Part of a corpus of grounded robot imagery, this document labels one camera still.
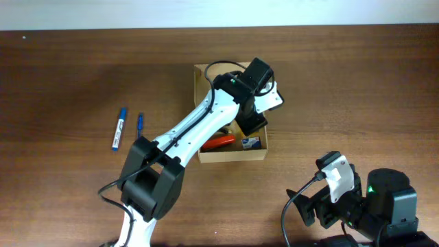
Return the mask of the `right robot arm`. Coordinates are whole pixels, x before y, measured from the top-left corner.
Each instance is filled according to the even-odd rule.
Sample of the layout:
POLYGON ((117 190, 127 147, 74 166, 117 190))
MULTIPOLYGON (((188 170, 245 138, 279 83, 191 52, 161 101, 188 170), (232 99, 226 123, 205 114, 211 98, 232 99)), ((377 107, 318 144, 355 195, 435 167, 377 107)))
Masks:
POLYGON ((335 223, 357 231, 375 246, 406 246, 420 239, 416 217, 417 193, 410 179, 394 169, 374 169, 368 174, 366 194, 354 173, 354 188, 332 203, 329 187, 312 197, 287 190, 306 226, 315 219, 328 229, 335 223))

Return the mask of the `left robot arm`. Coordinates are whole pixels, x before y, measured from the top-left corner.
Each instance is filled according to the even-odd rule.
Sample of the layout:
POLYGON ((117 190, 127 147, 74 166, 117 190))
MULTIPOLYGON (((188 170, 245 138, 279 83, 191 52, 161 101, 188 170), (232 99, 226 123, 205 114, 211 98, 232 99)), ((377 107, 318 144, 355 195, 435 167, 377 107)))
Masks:
POLYGON ((254 58, 241 71, 230 71, 208 81, 201 103, 174 128, 131 146, 120 177, 118 207, 124 211, 119 239, 113 246, 149 246, 155 224, 175 205, 191 157, 223 126, 236 122, 246 135, 264 128, 266 110, 283 103, 274 71, 254 58))

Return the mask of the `white blue staples box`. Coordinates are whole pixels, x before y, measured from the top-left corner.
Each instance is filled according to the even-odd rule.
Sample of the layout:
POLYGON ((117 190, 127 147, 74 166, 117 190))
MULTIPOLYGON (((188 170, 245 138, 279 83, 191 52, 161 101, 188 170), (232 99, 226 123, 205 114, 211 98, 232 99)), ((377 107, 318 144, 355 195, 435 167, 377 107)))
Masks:
POLYGON ((261 149, 261 140, 259 137, 248 137, 241 140, 241 145, 244 150, 258 150, 261 149))

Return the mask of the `brown cardboard box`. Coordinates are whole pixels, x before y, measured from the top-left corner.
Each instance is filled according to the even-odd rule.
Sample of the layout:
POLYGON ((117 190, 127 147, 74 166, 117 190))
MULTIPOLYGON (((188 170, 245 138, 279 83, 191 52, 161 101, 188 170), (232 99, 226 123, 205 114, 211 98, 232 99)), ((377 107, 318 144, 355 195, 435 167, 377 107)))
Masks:
MULTIPOLYGON (((210 90, 209 83, 204 77, 204 70, 207 64, 195 64, 193 66, 193 100, 197 106, 207 95, 210 90)), ((232 121, 228 126, 232 134, 235 136, 235 142, 221 148, 212 150, 198 150, 197 156, 201 163, 221 163, 232 161, 260 161, 263 160, 268 153, 268 138, 266 127, 251 134, 249 137, 258 137, 261 143, 260 148, 244 149, 242 145, 243 139, 248 139, 240 130, 236 121, 232 121)))

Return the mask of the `black yellow correction tape dispenser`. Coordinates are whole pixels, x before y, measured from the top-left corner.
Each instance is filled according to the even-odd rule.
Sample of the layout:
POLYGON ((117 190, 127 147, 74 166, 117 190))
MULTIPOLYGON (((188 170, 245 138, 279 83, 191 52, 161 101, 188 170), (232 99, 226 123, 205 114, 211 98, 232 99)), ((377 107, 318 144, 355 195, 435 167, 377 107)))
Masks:
POLYGON ((221 128, 220 131, 224 134, 232 134, 233 132, 228 128, 221 128))

